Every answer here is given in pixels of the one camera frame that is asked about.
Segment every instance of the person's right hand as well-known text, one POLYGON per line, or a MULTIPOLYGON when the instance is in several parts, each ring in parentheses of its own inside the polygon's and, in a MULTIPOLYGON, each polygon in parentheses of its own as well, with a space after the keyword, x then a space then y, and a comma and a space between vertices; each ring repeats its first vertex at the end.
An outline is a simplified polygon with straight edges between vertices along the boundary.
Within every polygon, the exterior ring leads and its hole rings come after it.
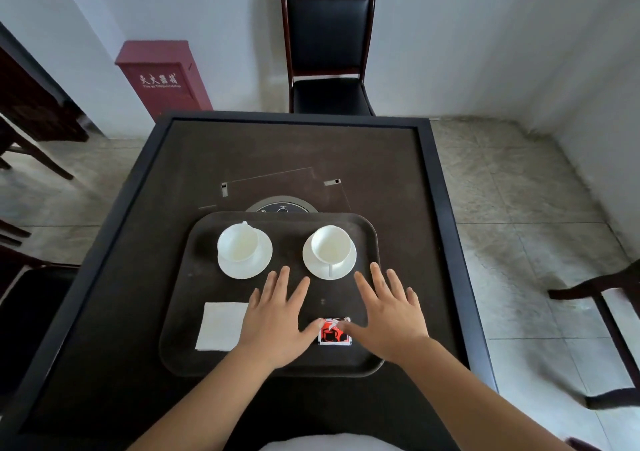
POLYGON ((367 308, 369 325, 363 328, 341 321, 338 327, 373 354, 402 365, 404 359, 411 355, 414 344, 429 337, 418 296, 412 288, 407 288, 404 293, 393 269, 387 270, 389 289, 380 266, 372 262, 370 267, 375 292, 360 272, 354 275, 367 308))

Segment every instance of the finger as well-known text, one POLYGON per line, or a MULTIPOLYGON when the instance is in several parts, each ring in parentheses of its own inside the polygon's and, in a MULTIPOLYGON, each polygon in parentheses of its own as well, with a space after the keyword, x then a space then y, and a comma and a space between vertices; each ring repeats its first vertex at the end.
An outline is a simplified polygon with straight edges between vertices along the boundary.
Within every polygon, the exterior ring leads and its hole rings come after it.
POLYGON ((352 323, 350 321, 340 321, 338 322, 338 328, 362 343, 362 337, 365 332, 365 328, 362 326, 356 325, 356 323, 352 323))
POLYGON ((309 279, 307 276, 303 277, 302 281, 300 281, 300 284, 298 285, 296 290, 293 291, 293 294, 289 298, 289 302, 287 304, 291 305, 291 307, 294 308, 297 313, 299 313, 300 308, 302 308, 302 303, 305 301, 310 283, 311 279, 309 279))
POLYGON ((267 280, 264 283, 264 289, 262 290, 262 297, 260 297, 260 304, 268 303, 271 300, 271 294, 273 288, 276 285, 276 271, 272 270, 267 276, 267 280))
POLYGON ((382 271, 380 270, 380 266, 372 262, 371 263, 371 277, 373 278, 373 286, 376 288, 376 294, 378 298, 383 301, 388 301, 393 297, 393 294, 389 290, 389 286, 385 281, 385 276, 382 275, 382 271))
POLYGON ((418 294, 412 288, 406 288, 406 300, 409 301, 411 306, 415 306, 420 309, 420 301, 418 301, 418 294))
POLYGON ((400 301, 406 301, 406 295, 404 294, 404 288, 396 271, 393 269, 387 269, 387 277, 389 278, 389 285, 391 285, 391 293, 400 301))
POLYGON ((280 275, 276 281, 276 287, 273 290, 271 300, 279 304, 287 302, 287 286, 289 285, 289 266, 284 265, 280 269, 280 275))
POLYGON ((378 296, 373 292, 373 289, 362 273, 356 270, 355 274, 353 274, 353 278, 356 280, 356 285, 358 286, 358 291, 360 291, 365 307, 369 308, 371 304, 375 304, 378 301, 378 296))
POLYGON ((318 333, 320 333, 323 325, 324 318, 317 318, 315 321, 310 322, 300 333, 302 341, 305 342, 305 348, 311 345, 311 343, 318 337, 318 333))
POLYGON ((255 288, 251 293, 251 296, 249 297, 248 309, 252 310, 256 306, 258 306, 259 302, 260 302, 260 290, 258 288, 255 288))

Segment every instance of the black leather chair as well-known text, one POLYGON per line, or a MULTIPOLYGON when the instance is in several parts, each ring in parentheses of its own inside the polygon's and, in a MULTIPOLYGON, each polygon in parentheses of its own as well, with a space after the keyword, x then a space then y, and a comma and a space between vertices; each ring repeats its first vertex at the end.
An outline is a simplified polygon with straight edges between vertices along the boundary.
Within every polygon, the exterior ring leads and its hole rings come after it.
POLYGON ((375 115, 364 88, 376 0, 282 0, 289 112, 375 115), (357 74, 357 78, 295 77, 357 74))
POLYGON ((0 411, 20 385, 78 268, 0 245, 0 411), (21 272, 24 266, 33 269, 21 272))

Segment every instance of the person's left hand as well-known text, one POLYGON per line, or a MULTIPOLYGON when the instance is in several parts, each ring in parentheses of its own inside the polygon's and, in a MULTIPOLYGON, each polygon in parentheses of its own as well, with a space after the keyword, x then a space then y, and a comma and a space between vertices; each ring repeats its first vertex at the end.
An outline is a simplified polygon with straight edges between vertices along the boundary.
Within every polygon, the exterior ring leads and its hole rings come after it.
POLYGON ((280 270, 277 280, 276 271, 269 272, 262 295, 256 288, 249 298, 236 348, 259 358, 269 366, 270 371, 299 357, 314 341, 323 325, 323 318, 318 318, 304 331, 298 330, 298 315, 309 282, 308 277, 303 277, 287 301, 289 267, 284 266, 280 270))

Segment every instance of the forearm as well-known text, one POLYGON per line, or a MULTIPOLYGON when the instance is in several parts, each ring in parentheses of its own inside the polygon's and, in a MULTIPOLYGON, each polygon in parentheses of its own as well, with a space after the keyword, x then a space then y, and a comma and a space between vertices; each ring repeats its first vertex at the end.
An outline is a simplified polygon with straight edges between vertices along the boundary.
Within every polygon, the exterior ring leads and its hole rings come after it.
POLYGON ((405 372, 462 451, 565 451, 570 447, 485 386, 444 347, 425 338, 405 372))
POLYGON ((236 347, 130 450, 221 450, 270 373, 236 347))

